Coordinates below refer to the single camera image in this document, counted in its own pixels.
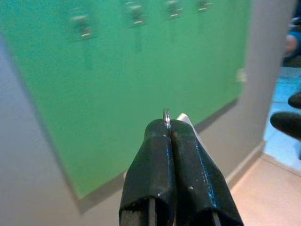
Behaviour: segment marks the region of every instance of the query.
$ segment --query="person's foot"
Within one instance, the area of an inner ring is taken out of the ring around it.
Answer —
[[[301,92],[295,93],[288,99],[288,104],[292,107],[301,109]]]
[[[285,134],[301,140],[301,115],[291,112],[274,113],[270,122],[273,127]]]

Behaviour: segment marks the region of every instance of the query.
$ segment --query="small metal ring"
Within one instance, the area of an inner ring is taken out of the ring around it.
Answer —
[[[168,109],[164,109],[163,110],[163,120],[166,124],[167,129],[170,129],[170,117],[169,117],[169,110]]]

